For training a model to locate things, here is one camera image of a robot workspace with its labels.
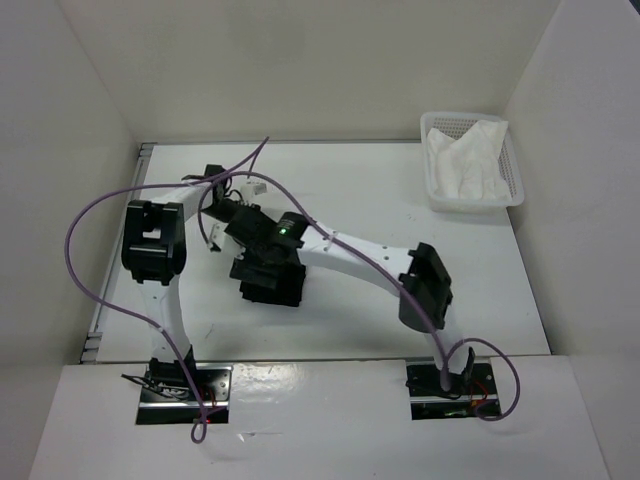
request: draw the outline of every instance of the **plastic basket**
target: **plastic basket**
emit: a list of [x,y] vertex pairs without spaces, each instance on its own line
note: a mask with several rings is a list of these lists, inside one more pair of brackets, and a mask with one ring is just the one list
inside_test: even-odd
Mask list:
[[502,144],[502,151],[498,164],[500,175],[509,185],[511,200],[466,200],[461,198],[447,198],[437,195],[431,185],[431,162],[427,148],[427,134],[432,128],[437,128],[445,135],[457,140],[464,135],[478,120],[500,121],[495,115],[482,115],[476,113],[454,112],[428,112],[420,118],[420,135],[422,137],[422,151],[425,160],[425,181],[429,206],[435,211],[454,211],[468,213],[491,213],[504,207],[514,207],[524,201],[522,179],[516,163],[516,154],[513,151],[511,136],[507,130]]

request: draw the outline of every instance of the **table top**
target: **table top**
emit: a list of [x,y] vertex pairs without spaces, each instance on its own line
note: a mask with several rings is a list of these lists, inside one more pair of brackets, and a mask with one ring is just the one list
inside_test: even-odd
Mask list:
[[[507,419],[412,421],[401,360],[236,364],[229,423],[136,426],[143,365],[65,367],[31,480],[158,478],[607,480],[566,357],[513,359]],[[503,405],[514,396],[492,361]]]
[[[142,181],[177,182],[187,174],[202,174],[207,164],[229,167],[254,147],[155,146]],[[465,336],[485,338],[510,355],[549,353],[506,210],[490,215],[431,211],[420,144],[268,144],[256,171],[284,184],[314,218],[338,231],[397,247],[432,244],[453,281],[447,318],[455,317]],[[162,193],[145,191],[141,196]],[[277,217],[293,210],[273,190],[257,200]],[[208,251],[195,218],[187,222],[186,235],[188,259],[180,295],[198,360],[383,359],[434,353],[421,334],[398,320],[398,299],[379,287],[309,268],[300,307],[251,303],[242,300],[239,282],[229,278],[231,259]],[[136,284],[122,267],[113,269],[106,297],[144,312]],[[148,361],[147,328],[102,309],[97,360]],[[477,352],[492,354],[482,346]]]

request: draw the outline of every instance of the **wall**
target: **wall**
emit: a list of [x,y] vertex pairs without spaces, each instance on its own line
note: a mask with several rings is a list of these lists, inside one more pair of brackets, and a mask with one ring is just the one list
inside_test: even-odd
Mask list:
[[138,140],[419,138],[500,113],[558,0],[60,0]]
[[[55,2],[2,2],[0,65],[0,478],[21,479],[94,309],[64,267],[67,225],[130,182],[136,145]],[[121,208],[96,212],[74,244],[94,289]]]
[[564,0],[505,111],[526,192],[520,250],[614,480],[640,470],[638,45],[628,0]]

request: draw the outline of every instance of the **white floor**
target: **white floor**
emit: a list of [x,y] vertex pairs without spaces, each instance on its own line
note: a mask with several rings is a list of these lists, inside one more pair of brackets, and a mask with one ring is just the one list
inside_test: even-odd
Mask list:
[[[143,182],[178,182],[204,173],[207,163],[228,167],[253,148],[156,146]],[[393,246],[434,245],[453,279],[448,318],[456,319],[465,336],[486,338],[511,355],[549,353],[506,210],[487,216],[432,212],[424,194],[420,144],[268,144],[256,170],[283,183],[316,219],[337,230]],[[279,193],[258,200],[274,214],[293,209]],[[187,222],[187,240],[181,300],[198,360],[433,354],[422,335],[398,320],[398,300],[375,286],[316,268],[309,270],[299,308],[252,304],[241,299],[239,282],[228,278],[230,261],[205,248],[195,219]],[[137,287],[122,268],[114,269],[108,298],[143,311]],[[98,325],[104,332],[98,361],[149,360],[144,324],[103,310]],[[491,354],[483,347],[477,351]]]
[[[63,371],[31,480],[606,480],[569,361],[521,357],[522,399],[503,422],[412,421],[403,361],[236,365],[230,422],[204,444],[189,425],[135,426],[141,365]],[[494,362],[498,393],[513,397]]]

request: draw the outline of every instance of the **robotic arm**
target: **robotic arm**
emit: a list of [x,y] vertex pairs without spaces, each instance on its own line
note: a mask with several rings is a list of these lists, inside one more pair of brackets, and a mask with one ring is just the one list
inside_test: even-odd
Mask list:
[[[208,166],[205,177],[223,172]],[[185,333],[180,308],[179,280],[186,264],[185,222],[197,213],[198,202],[208,184],[176,189],[149,201],[134,200],[127,207],[122,262],[138,282],[149,317],[174,339],[187,365],[195,372],[193,349]],[[260,303],[297,307],[307,266],[335,270],[377,285],[394,296],[397,289],[366,262],[334,243],[336,238],[357,248],[401,282],[440,330],[445,348],[462,338],[452,321],[444,317],[453,295],[451,278],[435,249],[420,243],[416,249],[388,247],[350,237],[326,226],[324,238],[305,217],[287,212],[275,221],[258,205],[234,201],[216,186],[204,202],[203,212],[216,220],[213,251],[233,255],[230,277],[240,280],[243,298]],[[431,335],[413,308],[400,297],[398,316],[407,327]],[[152,329],[153,354],[149,375],[157,382],[179,384],[182,372],[162,335]],[[470,368],[461,350],[450,361],[460,374]],[[436,359],[441,368],[441,359]]]

